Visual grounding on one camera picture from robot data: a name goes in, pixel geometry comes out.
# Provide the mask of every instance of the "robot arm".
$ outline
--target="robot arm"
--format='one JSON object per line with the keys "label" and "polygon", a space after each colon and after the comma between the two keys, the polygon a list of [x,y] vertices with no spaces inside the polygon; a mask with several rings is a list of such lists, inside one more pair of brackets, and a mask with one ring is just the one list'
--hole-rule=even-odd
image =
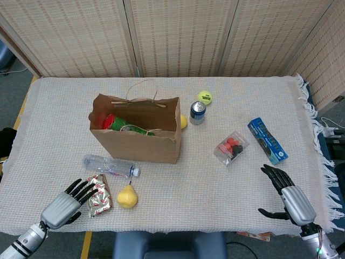
{"label": "robot arm", "polygon": [[78,179],[60,193],[41,213],[40,224],[32,225],[0,254],[0,259],[29,258],[43,244],[49,229],[58,229],[74,222],[81,215],[77,210],[98,191],[95,189],[87,194],[95,185],[91,184],[84,188],[87,181],[75,188],[80,181],[81,179]]}
{"label": "robot arm", "polygon": [[314,224],[316,212],[302,189],[296,186],[283,170],[264,165],[261,170],[271,179],[273,186],[280,195],[285,212],[270,213],[259,208],[259,212],[271,219],[291,220],[301,227],[302,240],[314,258],[340,259],[339,254],[328,239],[322,228]]}

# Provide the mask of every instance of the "brown paper bag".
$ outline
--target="brown paper bag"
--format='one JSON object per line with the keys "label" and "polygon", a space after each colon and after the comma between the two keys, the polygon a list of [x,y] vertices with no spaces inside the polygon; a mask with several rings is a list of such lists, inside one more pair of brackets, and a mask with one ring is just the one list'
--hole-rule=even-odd
{"label": "brown paper bag", "polygon": [[[161,129],[155,136],[133,131],[102,129],[113,113],[146,130]],[[99,94],[89,115],[90,130],[113,158],[176,163],[181,144],[180,99],[133,99]]]}

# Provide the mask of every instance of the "blue box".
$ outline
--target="blue box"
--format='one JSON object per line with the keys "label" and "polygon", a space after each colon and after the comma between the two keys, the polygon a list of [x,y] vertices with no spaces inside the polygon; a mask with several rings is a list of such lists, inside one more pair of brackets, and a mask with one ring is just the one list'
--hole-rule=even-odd
{"label": "blue box", "polygon": [[274,136],[271,135],[260,117],[253,119],[248,124],[248,128],[253,133],[254,137],[257,139],[273,165],[276,165],[288,158],[284,149]]}

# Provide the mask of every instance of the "plastic water bottle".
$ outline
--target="plastic water bottle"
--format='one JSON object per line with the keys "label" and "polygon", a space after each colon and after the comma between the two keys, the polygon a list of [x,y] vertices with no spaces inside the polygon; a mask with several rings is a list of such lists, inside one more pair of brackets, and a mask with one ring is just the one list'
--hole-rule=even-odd
{"label": "plastic water bottle", "polygon": [[136,168],[132,163],[104,158],[98,155],[85,155],[82,164],[87,170],[108,173],[124,178],[131,178],[140,174],[140,169]]}

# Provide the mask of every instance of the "plastic bag of candy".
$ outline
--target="plastic bag of candy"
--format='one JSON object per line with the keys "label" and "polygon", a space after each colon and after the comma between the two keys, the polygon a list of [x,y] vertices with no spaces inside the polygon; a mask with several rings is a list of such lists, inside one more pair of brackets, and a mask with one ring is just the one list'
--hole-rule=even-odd
{"label": "plastic bag of candy", "polygon": [[237,131],[234,131],[215,148],[213,153],[225,166],[228,166],[242,154],[247,146],[249,146],[249,142]]}

